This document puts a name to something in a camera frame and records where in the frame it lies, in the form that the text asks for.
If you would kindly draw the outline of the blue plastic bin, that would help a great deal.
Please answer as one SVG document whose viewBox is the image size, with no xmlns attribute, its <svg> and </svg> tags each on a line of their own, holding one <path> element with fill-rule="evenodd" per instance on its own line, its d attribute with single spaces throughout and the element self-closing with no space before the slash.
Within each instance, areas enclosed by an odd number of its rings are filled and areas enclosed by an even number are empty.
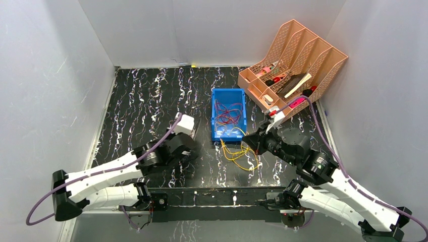
<svg viewBox="0 0 428 242">
<path fill-rule="evenodd" d="M 211 140 L 238 143 L 246 133 L 245 92 L 241 88 L 214 88 L 211 96 Z"/>
</svg>

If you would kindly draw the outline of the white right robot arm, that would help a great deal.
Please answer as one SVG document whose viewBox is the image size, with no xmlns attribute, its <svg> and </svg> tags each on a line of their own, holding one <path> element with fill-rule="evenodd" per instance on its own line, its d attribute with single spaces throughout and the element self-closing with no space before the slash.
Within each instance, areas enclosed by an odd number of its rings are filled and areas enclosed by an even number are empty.
<svg viewBox="0 0 428 242">
<path fill-rule="evenodd" d="M 270 210 L 310 208 L 360 232 L 364 241 L 402 241 L 409 218 L 362 195 L 327 154 L 313 150 L 310 139 L 289 129 L 259 128 L 242 138 L 257 155 L 269 152 L 290 165 L 303 180 L 293 179 L 281 193 L 270 192 L 260 204 Z"/>
</svg>

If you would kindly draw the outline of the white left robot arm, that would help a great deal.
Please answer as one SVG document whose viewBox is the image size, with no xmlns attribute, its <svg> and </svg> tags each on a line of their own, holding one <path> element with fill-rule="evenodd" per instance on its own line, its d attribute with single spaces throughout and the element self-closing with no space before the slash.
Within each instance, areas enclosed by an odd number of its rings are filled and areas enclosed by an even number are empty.
<svg viewBox="0 0 428 242">
<path fill-rule="evenodd" d="M 52 195 L 56 221 L 67 221 L 93 208 L 109 206 L 148 208 L 150 194 L 144 183 L 117 186 L 126 180 L 161 173 L 196 151 L 197 143 L 185 133 L 154 140 L 125 155 L 94 168 L 52 174 Z"/>
</svg>

